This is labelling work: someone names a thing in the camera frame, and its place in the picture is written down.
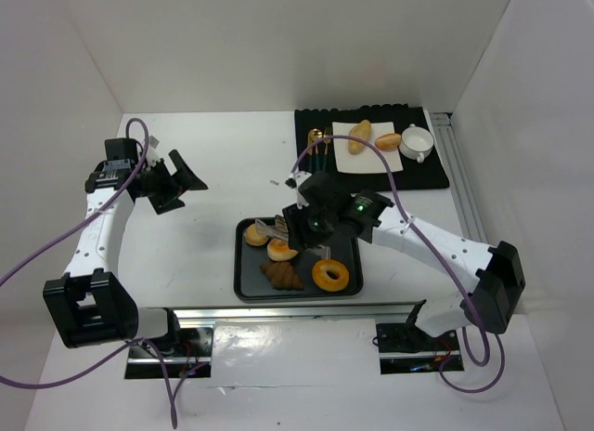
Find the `long yellow bread roll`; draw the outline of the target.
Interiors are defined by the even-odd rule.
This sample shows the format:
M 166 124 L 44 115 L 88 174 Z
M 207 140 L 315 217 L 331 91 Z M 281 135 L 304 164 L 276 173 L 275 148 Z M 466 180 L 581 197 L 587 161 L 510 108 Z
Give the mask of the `long yellow bread roll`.
M 352 155 L 360 154 L 366 147 L 371 136 L 371 122 L 363 120 L 353 126 L 349 132 L 348 152 Z

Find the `orange sesame bun with cream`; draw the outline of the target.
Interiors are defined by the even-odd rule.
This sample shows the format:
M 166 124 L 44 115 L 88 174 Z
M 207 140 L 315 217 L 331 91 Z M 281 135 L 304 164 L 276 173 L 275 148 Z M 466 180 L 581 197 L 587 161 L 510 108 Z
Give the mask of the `orange sesame bun with cream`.
M 381 151 L 393 151 L 399 148 L 402 136 L 397 133 L 385 134 L 375 139 L 374 145 Z

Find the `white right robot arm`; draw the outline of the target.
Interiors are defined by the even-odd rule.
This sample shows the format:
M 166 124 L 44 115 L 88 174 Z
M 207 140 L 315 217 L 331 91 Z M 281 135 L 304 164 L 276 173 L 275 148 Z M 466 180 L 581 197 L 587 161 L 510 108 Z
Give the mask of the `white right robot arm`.
M 431 337 L 469 325 L 492 334 L 507 331 L 525 288 L 512 244 L 492 246 L 457 236 L 377 192 L 353 195 L 327 173 L 298 172 L 285 184 L 297 197 L 282 210 L 292 249 L 315 249 L 341 235 L 396 250 L 455 279 L 454 294 L 415 305 L 409 327 Z

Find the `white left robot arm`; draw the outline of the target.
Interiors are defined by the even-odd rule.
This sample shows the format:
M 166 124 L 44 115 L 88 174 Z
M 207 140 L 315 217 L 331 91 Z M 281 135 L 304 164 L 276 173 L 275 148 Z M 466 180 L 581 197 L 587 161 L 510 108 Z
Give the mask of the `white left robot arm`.
M 118 278 L 119 258 L 127 221 L 139 198 L 165 214 L 184 207 L 188 190 L 206 190 L 177 150 L 169 157 L 170 173 L 154 149 L 135 174 L 140 155 L 129 138 L 108 139 L 106 159 L 86 180 L 87 226 L 63 275 L 47 281 L 43 298 L 59 336 L 68 348 L 148 338 L 162 348 L 177 339 L 174 312 L 167 307 L 140 308 Z

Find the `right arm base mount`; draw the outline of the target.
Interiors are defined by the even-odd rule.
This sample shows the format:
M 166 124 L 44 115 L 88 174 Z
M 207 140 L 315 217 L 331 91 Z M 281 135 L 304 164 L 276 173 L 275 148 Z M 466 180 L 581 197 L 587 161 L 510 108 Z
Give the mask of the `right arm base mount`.
M 381 375 L 439 372 L 444 361 L 446 372 L 464 371 L 455 331 L 433 338 L 404 323 L 377 323 L 372 344 L 379 351 Z

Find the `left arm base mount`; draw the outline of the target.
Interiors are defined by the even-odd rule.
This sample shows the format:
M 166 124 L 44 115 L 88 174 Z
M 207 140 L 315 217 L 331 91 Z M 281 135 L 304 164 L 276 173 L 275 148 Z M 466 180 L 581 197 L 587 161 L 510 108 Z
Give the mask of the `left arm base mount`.
M 172 335 L 155 339 L 163 357 L 167 375 L 175 380 L 183 377 L 206 379 L 212 374 L 214 324 L 201 323 L 182 327 Z M 126 380 L 163 379 L 158 353 L 149 345 L 134 346 L 128 352 L 124 371 Z

